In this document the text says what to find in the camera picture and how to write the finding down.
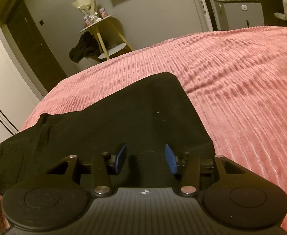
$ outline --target table top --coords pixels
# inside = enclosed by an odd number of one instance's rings
[[[82,29],[79,33],[82,33],[82,32],[84,32],[84,31],[88,30],[90,27],[94,26],[94,25],[97,24],[97,23],[102,22],[103,20],[106,20],[106,19],[109,18],[109,17],[112,17],[113,15],[114,15],[114,14],[108,15],[107,17],[102,18],[101,20],[99,20],[99,21],[97,21],[97,22],[91,24],[90,26],[87,26],[86,28]]]

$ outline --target bed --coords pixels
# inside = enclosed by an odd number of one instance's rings
[[[287,193],[287,27],[192,34],[105,61],[61,81],[21,130],[164,71],[179,79],[217,154]],[[8,227],[0,196],[0,228]]]

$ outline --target pink blanket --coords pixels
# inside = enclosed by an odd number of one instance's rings
[[[287,193],[287,27],[193,34],[103,62],[60,82],[22,130],[41,113],[82,110],[164,71],[181,82],[218,154]]]

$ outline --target silver screw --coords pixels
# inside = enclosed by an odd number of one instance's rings
[[[101,186],[97,186],[96,188],[94,188],[94,191],[97,194],[106,194],[110,191],[109,187],[106,185],[101,185]]]
[[[191,194],[196,192],[196,188],[190,185],[183,186],[180,190],[184,194]]]

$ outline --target black garment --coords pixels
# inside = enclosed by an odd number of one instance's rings
[[[84,57],[98,55],[99,46],[97,44],[97,40],[90,32],[85,32],[80,40],[70,52],[69,58],[73,62],[80,62]]]
[[[0,194],[68,155],[91,161],[127,143],[113,187],[171,187],[177,181],[165,160],[165,145],[212,158],[213,142],[179,81],[170,73],[149,76],[85,110],[42,114],[37,124],[0,144]]]

